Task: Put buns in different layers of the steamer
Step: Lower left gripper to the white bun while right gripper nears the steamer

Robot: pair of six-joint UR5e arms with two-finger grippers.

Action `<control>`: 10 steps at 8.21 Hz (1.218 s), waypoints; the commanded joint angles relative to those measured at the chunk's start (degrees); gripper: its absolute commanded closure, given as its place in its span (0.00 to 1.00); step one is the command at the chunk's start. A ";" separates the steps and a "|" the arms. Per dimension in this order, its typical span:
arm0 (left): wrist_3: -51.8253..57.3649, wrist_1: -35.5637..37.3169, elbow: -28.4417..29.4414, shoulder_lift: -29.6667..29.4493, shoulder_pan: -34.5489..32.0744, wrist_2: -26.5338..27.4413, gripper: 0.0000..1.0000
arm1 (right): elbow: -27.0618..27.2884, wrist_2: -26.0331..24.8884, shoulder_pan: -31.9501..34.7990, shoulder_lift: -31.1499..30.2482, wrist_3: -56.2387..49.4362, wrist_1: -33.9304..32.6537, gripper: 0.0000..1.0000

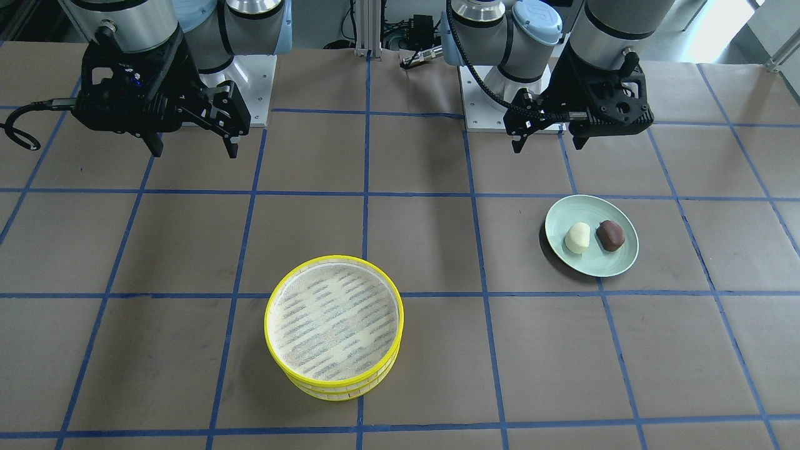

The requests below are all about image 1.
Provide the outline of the black gripper near steamer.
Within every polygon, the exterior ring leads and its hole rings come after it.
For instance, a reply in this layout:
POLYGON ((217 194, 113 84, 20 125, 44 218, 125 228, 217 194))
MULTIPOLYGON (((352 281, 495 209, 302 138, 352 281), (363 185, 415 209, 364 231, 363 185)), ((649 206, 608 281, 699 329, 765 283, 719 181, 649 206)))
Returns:
POLYGON ((123 51, 122 28, 96 28, 82 58, 82 86, 72 115, 94 131, 142 134, 154 158, 163 154, 162 133, 194 123, 222 137, 230 159, 251 115, 235 82, 207 86, 199 77, 182 29, 158 46, 123 51))

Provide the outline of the black gripper near plate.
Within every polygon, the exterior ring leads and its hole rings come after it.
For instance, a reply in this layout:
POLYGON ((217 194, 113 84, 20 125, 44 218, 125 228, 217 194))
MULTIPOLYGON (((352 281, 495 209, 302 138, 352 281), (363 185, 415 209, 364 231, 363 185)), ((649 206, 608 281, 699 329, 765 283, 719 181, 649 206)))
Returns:
POLYGON ((634 136, 649 128, 654 114, 638 53, 626 48, 620 55, 618 67, 598 69, 567 45, 545 91, 533 97, 518 89, 504 114, 512 151, 520 154, 529 136, 556 123, 568 125, 577 150, 591 138, 634 136))

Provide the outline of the robot arm near plate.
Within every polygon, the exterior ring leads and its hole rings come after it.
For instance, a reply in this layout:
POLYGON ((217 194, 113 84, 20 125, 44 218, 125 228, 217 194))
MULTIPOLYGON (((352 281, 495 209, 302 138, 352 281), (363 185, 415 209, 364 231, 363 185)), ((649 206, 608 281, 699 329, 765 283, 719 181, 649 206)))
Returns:
POLYGON ((512 150, 566 124, 581 150, 589 139, 635 136, 654 123, 638 48, 671 1, 586 1, 569 32, 543 1, 448 1, 442 45, 503 113, 512 150))

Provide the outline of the robot arm near steamer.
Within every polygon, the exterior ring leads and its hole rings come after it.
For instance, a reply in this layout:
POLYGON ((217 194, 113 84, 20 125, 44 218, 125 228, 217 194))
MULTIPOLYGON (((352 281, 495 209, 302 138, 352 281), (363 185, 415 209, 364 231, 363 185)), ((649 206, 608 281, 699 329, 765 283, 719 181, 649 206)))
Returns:
POLYGON ((88 40, 72 116, 162 154, 161 134, 194 124, 228 156, 261 123, 265 60, 292 48, 289 1, 64 1, 88 40))

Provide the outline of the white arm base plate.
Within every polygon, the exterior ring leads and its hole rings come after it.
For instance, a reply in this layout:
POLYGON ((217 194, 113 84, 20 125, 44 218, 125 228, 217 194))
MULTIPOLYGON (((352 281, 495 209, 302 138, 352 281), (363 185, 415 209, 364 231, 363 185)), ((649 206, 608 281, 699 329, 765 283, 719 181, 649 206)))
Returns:
POLYGON ((271 94, 278 57, 275 55, 235 55, 224 69, 211 74, 200 74, 209 88, 223 81, 234 81, 242 94, 252 128, 268 125, 271 94))
MULTIPOLYGON (((528 87, 531 93, 541 93, 548 86, 551 80, 552 69, 555 68, 557 57, 551 57, 548 62, 548 68, 545 69, 542 79, 535 82, 533 88, 528 87)), ((503 122, 503 116, 506 109, 498 105, 489 96, 483 92, 480 86, 469 73, 469 69, 465 66, 458 66, 458 75, 461 83, 462 94, 462 107, 466 120, 466 130, 468 132, 484 132, 484 133, 500 133, 505 136, 506 129, 503 122)), ((477 73, 485 77, 492 66, 476 66, 477 73)), ((538 134, 562 134, 566 131, 568 126, 566 123, 557 122, 548 128, 538 131, 538 134)))

